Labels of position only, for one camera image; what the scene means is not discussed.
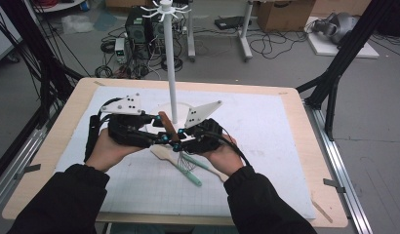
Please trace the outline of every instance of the desk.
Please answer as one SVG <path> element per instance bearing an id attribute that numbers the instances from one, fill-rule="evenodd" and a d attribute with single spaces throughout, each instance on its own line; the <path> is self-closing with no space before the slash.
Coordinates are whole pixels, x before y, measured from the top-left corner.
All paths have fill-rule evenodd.
<path id="1" fill-rule="evenodd" d="M 168 83 L 162 81 L 82 79 L 31 163 L 31 165 L 41 164 L 41 170 L 28 173 L 22 178 L 3 211 L 3 217 L 8 219 L 16 218 L 19 212 L 52 176 L 55 165 L 59 161 L 74 129 L 78 125 L 79 119 L 86 110 L 98 86 L 168 89 Z M 195 90 L 279 96 L 283 101 L 288 116 L 303 172 L 308 181 L 312 204 L 316 212 L 316 218 L 310 221 L 311 224 L 316 227 L 345 227 L 347 225 L 347 218 L 335 187 L 323 184 L 323 178 L 331 179 L 331 176 L 302 106 L 300 96 L 295 89 L 199 83 L 177 83 L 177 89 L 183 91 Z M 233 225 L 229 217 L 158 214 L 100 213 L 97 221 Z"/>

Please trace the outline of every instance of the floor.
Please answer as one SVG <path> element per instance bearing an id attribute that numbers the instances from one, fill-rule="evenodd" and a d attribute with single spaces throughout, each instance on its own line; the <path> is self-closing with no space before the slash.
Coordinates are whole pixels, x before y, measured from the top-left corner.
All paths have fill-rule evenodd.
<path id="1" fill-rule="evenodd" d="M 101 16 L 100 9 L 87 13 L 72 9 L 50 14 L 49 19 L 55 22 L 63 15 L 71 14 L 88 16 L 92 22 Z M 100 39 L 124 22 L 120 18 L 105 31 L 62 35 L 62 38 L 93 74 L 101 65 Z M 212 19 L 195 19 L 194 25 L 214 28 Z M 258 28 L 255 22 L 251 28 Z M 256 38 L 259 37 L 251 36 L 249 41 Z M 400 46 L 378 42 L 397 54 L 369 41 L 380 57 L 357 58 L 349 66 L 340 81 L 334 137 L 372 230 L 400 234 Z M 275 59 L 266 59 L 253 52 L 254 57 L 248 62 L 244 62 L 239 42 L 232 35 L 196 33 L 195 44 L 195 62 L 189 61 L 186 51 L 181 53 L 183 68 L 176 74 L 179 82 L 295 88 L 322 74 L 333 60 L 332 57 L 315 56 L 307 41 L 295 43 L 291 51 Z M 262 42 L 254 46 L 258 51 L 263 48 Z M 280 52 L 288 48 L 289 45 L 283 44 L 274 50 Z M 67 49 L 61 49 L 61 52 L 69 67 L 85 74 Z M 144 79 L 167 79 L 165 71 L 157 72 L 151 72 Z M 301 97 L 309 95 L 310 91 L 307 91 Z M 38 105 L 24 64 L 1 62 L 0 157 Z M 0 215 L 0 233 L 5 233 L 11 225 L 11 221 Z M 318 228 L 317 231 L 355 233 L 352 225 L 344 229 Z"/>

